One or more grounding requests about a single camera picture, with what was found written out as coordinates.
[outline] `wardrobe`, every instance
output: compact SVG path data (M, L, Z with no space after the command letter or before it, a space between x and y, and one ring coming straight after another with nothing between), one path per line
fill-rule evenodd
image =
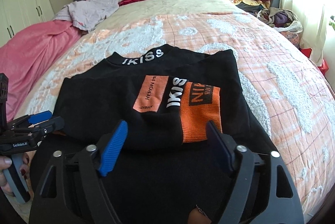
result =
M24 28L53 16L49 0L0 0L0 47Z

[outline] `cabinet handle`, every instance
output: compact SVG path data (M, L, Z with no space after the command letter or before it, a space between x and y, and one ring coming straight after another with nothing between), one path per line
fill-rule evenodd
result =
M12 35L11 35L11 33L9 32L9 29L7 28L7 31L8 31L8 33L9 33L9 35L10 35L10 38L12 38Z
M14 34L14 31L13 31L13 28L12 28L12 26L11 26L11 25L10 25L9 27L11 28L11 30L12 30L12 33L13 33L13 37L14 37L14 35L15 35L15 34Z

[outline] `silver bolt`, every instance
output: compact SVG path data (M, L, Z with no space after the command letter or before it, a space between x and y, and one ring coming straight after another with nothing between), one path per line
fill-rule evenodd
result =
M238 145L236 148L240 152L246 152L247 151L247 148L244 145Z
M57 150L57 151L55 151L54 153L53 153L53 156L55 157L55 158L58 158L58 157L60 157L62 155L62 152L60 151L60 150Z
M272 157L275 157L275 158L279 158L279 157L280 157L280 154L279 154L279 152L277 152L277 151L271 151L271 156L272 156Z
M88 151L88 152L93 152L93 151L95 151L97 149L97 146L96 145L88 145L87 147L86 147L86 150Z

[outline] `bed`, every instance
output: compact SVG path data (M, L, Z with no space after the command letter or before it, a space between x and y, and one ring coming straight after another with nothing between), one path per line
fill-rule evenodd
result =
M113 52L133 58L165 43L207 54L233 50L247 103L281 153L307 222L335 183L335 94L285 37L228 0L146 0L120 7L48 69L16 117L53 111L65 77ZM30 204L11 203L27 221Z

